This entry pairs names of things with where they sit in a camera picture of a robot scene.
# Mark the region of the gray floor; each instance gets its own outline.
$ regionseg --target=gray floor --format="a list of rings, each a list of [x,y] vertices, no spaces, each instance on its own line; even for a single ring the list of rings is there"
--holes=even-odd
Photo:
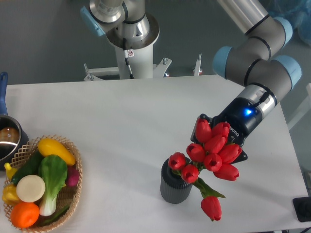
[[[9,73],[9,84],[76,82],[85,77],[84,63],[88,68],[117,66],[108,41],[93,36],[80,19],[79,10],[87,4],[88,0],[0,0],[0,71]],[[146,10],[160,25],[154,63],[172,59],[171,76],[192,75],[200,53],[204,74],[213,74],[216,51],[245,40],[215,0],[146,0]],[[311,47],[295,32],[277,55],[281,54],[296,59],[303,69],[301,80],[281,102],[288,120],[307,96]],[[302,171],[311,170],[310,118],[311,112],[290,132]]]

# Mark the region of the gripper logo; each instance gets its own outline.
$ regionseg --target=gripper logo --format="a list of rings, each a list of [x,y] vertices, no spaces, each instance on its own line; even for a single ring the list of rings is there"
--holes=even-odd
[[[233,129],[232,127],[230,127],[230,130],[238,137],[239,136],[239,133],[235,130],[235,129]]]

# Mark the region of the black vase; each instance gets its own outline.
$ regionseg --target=black vase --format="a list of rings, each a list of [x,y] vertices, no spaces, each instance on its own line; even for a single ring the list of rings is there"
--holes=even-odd
[[[185,182],[180,176],[172,173],[169,167],[169,159],[167,159],[161,169],[161,195],[165,201],[172,204],[182,203],[192,188],[192,184]]]

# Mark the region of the woven basket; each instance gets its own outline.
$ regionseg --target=woven basket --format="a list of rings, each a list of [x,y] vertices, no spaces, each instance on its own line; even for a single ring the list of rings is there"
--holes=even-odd
[[[33,154],[38,148],[38,142],[42,138],[52,138],[59,142],[61,142],[76,158],[75,168],[79,171],[80,178],[77,186],[75,187],[64,187],[61,189],[61,191],[57,195],[57,201],[56,201],[56,212],[64,208],[66,205],[69,205],[69,209],[67,212],[56,222],[51,223],[50,225],[44,226],[44,227],[30,227],[30,228],[17,228],[21,230],[23,233],[45,233],[48,231],[53,230],[54,228],[63,225],[64,222],[67,221],[67,219],[72,215],[74,212],[80,198],[81,194],[81,187],[82,187],[82,163],[80,158],[80,153],[76,146],[70,142],[68,139],[61,137],[61,136],[43,136],[38,137],[37,139],[31,140],[27,142],[26,145],[23,145],[22,148],[18,150],[18,152],[14,155],[14,158],[12,159],[11,166],[15,168],[20,168],[29,158],[30,155]],[[10,180],[6,178],[5,185],[10,184]],[[11,211],[13,209],[13,206],[7,205],[6,203],[3,205],[5,216],[10,220]]]

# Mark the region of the blue pot handle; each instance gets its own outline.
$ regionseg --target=blue pot handle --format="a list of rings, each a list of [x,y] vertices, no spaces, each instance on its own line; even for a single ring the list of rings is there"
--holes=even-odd
[[[8,73],[0,74],[0,114],[8,115],[8,110],[5,104],[6,86],[8,85]]]

